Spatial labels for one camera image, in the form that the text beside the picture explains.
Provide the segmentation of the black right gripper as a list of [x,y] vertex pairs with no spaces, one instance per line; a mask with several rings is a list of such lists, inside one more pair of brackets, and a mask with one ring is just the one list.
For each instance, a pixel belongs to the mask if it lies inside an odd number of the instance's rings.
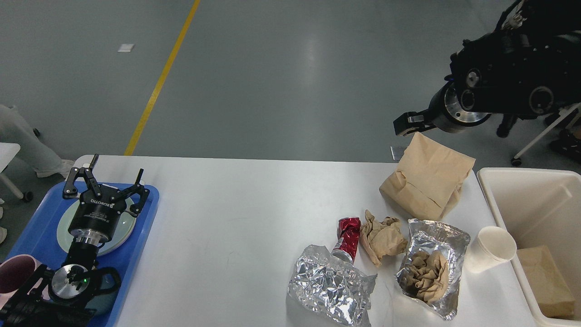
[[492,114],[463,109],[452,81],[447,82],[430,100],[428,109],[405,112],[394,120],[396,136],[408,136],[438,128],[447,133],[461,133],[486,122]]

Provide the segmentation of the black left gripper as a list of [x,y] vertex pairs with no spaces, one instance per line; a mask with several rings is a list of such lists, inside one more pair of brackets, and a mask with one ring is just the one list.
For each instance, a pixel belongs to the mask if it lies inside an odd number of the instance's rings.
[[144,169],[140,169],[135,183],[122,191],[105,184],[98,184],[93,169],[99,159],[99,154],[93,156],[87,168],[73,166],[65,178],[63,199],[72,199],[78,195],[74,186],[77,179],[82,178],[87,186],[86,191],[79,197],[79,206],[75,211],[67,231],[75,238],[80,238],[88,232],[96,232],[100,236],[99,243],[108,243],[112,240],[122,211],[127,208],[125,200],[131,195],[138,194],[139,202],[129,207],[129,215],[138,217],[150,195],[150,190],[141,184]]

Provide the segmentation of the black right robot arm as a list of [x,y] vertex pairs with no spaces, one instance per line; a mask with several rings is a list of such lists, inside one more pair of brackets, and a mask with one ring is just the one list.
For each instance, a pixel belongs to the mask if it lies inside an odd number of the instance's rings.
[[464,40],[427,109],[394,121],[397,136],[440,129],[460,133],[501,114],[504,138],[518,119],[580,102],[580,2],[517,0],[494,31]]

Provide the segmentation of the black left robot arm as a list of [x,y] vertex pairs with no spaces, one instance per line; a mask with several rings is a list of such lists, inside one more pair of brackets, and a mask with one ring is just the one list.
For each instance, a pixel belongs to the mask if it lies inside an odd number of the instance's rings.
[[141,182],[101,183],[73,167],[50,189],[10,252],[34,261],[10,269],[1,285],[3,327],[112,327],[153,225],[158,191]]

